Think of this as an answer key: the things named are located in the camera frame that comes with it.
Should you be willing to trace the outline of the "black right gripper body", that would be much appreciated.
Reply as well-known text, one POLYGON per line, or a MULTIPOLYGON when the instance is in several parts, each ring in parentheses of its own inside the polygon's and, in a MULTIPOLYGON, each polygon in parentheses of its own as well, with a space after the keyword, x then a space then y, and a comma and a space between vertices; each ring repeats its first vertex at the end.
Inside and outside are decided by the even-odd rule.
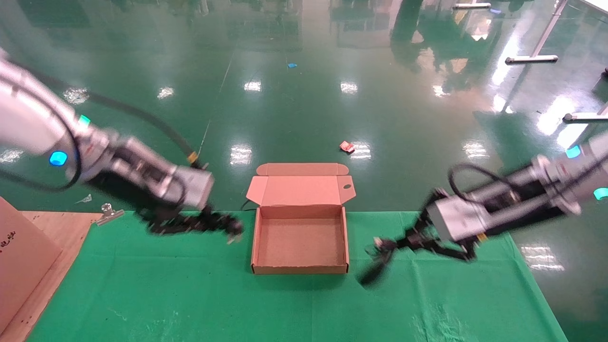
POLYGON ((546 190, 476 190, 475 200, 482 203, 481 221, 484 230, 476 238, 492 237, 507 231, 565 216, 565 209, 550 199, 553 192, 546 190))

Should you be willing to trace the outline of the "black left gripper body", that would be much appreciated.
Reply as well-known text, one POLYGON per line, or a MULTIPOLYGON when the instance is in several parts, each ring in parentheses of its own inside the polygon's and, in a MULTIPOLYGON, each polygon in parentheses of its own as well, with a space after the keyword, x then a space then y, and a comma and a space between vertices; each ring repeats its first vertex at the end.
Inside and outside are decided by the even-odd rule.
POLYGON ((181 210, 185 208, 185 185, 178 181, 178 199, 163 199, 144 186, 141 188, 120 177, 115 173, 100 173, 93 177, 93 188, 107 195, 130 203, 135 213, 149 224, 191 223, 194 216, 183 216, 181 210))

